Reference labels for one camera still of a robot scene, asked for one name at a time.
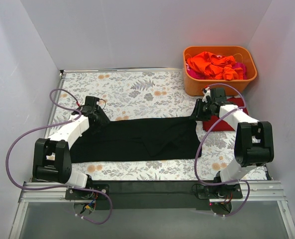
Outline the black t shirt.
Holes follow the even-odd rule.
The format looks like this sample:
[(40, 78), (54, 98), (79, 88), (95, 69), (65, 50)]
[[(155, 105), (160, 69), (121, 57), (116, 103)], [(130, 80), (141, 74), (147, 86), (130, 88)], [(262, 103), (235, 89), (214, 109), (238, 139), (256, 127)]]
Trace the black t shirt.
[(193, 159), (197, 123), (189, 117), (112, 121), (88, 129), (70, 149), (72, 163)]

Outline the orange t shirt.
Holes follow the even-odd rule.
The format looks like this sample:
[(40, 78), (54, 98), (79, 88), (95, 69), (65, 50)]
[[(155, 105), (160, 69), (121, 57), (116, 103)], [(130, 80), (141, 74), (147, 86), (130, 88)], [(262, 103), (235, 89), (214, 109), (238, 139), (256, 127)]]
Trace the orange t shirt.
[(237, 62), (234, 56), (216, 55), (211, 52), (204, 51), (194, 57), (189, 57), (186, 62), (194, 71), (205, 75), (206, 77), (217, 76), (218, 80), (222, 80), (220, 75), (232, 70), (232, 66)]

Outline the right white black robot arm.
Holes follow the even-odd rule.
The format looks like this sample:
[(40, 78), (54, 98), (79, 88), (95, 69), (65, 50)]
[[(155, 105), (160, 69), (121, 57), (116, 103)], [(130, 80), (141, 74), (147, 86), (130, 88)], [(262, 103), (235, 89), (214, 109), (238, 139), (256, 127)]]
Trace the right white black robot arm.
[(196, 192), (207, 198), (231, 197), (233, 193), (240, 193), (243, 177), (274, 159), (272, 125), (250, 117), (244, 111), (245, 105), (228, 101), (224, 87), (225, 84), (212, 84), (204, 88), (204, 97), (197, 100), (191, 115), (196, 121), (208, 121), (216, 116), (218, 120), (210, 130), (224, 121), (236, 132), (234, 159), (217, 173), (212, 182), (199, 181), (196, 185)]

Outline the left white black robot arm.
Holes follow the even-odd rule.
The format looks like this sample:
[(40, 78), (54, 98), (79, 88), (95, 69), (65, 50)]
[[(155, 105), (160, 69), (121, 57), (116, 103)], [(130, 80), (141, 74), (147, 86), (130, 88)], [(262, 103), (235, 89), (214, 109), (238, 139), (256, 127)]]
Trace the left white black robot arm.
[(84, 133), (97, 133), (110, 123), (99, 101), (97, 97), (87, 96), (85, 104), (70, 116), (70, 123), (49, 138), (36, 141), (32, 169), (35, 179), (77, 188), (78, 195), (83, 199), (93, 195), (90, 176), (72, 168), (70, 149), (77, 139), (85, 138)]

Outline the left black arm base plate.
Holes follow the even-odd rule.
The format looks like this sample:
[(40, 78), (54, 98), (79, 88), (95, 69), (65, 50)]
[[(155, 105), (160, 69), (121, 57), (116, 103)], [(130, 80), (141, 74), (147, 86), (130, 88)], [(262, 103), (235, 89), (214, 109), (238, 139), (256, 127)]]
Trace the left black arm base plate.
[(106, 200), (106, 197), (101, 193), (109, 194), (109, 185), (108, 184), (94, 184), (90, 186), (89, 191), (84, 189), (78, 190), (73, 188), (68, 188), (65, 193), (66, 200)]

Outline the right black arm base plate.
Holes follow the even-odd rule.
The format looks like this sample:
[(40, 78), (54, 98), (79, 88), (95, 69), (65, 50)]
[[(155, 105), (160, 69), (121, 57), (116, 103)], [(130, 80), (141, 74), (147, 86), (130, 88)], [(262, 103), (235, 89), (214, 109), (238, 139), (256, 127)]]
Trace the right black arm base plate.
[(192, 185), (192, 192), (199, 199), (242, 199), (240, 184), (205, 186), (200, 183)]

